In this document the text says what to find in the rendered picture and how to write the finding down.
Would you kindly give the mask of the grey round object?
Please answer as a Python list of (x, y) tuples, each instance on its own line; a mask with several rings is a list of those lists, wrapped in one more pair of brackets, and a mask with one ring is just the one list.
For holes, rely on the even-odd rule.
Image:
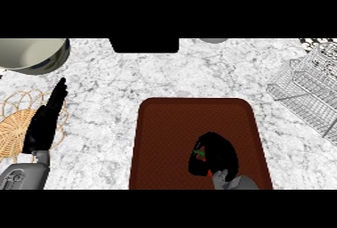
[(204, 41), (208, 44), (219, 44), (227, 40), (227, 38), (201, 38), (201, 41)]

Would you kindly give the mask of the grey pot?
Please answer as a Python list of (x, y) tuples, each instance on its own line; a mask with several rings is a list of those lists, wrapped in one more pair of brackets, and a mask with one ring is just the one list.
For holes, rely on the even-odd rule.
[(0, 74), (50, 73), (66, 62), (69, 50), (68, 38), (0, 38)]

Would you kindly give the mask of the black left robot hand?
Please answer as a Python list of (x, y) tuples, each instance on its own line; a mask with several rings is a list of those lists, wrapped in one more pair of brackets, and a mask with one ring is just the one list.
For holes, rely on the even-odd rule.
[(25, 134), (22, 153), (47, 151), (54, 140), (54, 129), (59, 112), (66, 98), (66, 79), (62, 77), (47, 103), (37, 109)]

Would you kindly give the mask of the black rectangular appliance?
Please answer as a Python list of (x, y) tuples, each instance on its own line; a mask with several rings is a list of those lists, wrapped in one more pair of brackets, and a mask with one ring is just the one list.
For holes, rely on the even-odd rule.
[(111, 38), (109, 42), (117, 53), (176, 53), (179, 51), (176, 38)]

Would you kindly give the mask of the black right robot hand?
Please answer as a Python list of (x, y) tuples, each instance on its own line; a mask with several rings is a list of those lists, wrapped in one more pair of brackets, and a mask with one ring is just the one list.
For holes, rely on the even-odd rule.
[(226, 169), (227, 176), (224, 180), (232, 181), (238, 173), (238, 157), (230, 142), (217, 133), (208, 132), (196, 140), (193, 150), (198, 149), (205, 151), (207, 161), (198, 160), (196, 154), (192, 151), (187, 161), (187, 172), (192, 175), (207, 176), (208, 169), (213, 174)]

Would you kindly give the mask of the woven wicker placemat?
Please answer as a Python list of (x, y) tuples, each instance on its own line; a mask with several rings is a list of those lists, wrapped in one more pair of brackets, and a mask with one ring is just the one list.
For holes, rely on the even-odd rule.
[(49, 93), (31, 89), (13, 92), (0, 101), (0, 162), (4, 159), (17, 162), (29, 121), (49, 97)]

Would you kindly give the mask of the red bell pepper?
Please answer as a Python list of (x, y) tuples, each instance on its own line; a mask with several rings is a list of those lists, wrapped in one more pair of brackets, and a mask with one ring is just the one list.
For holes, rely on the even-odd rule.
[[(205, 159), (205, 151), (202, 149), (193, 150), (193, 153), (196, 154), (196, 159), (202, 162), (207, 161)], [(208, 169), (207, 177), (211, 177), (211, 170)]]

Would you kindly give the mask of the dark brown tray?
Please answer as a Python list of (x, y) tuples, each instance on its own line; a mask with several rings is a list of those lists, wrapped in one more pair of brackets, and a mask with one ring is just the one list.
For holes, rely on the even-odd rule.
[(149, 98), (139, 105), (128, 188), (131, 190), (210, 190), (208, 177), (187, 172), (187, 160), (201, 135), (217, 133), (232, 143), (238, 174), (261, 190), (270, 174), (250, 104), (238, 98)]

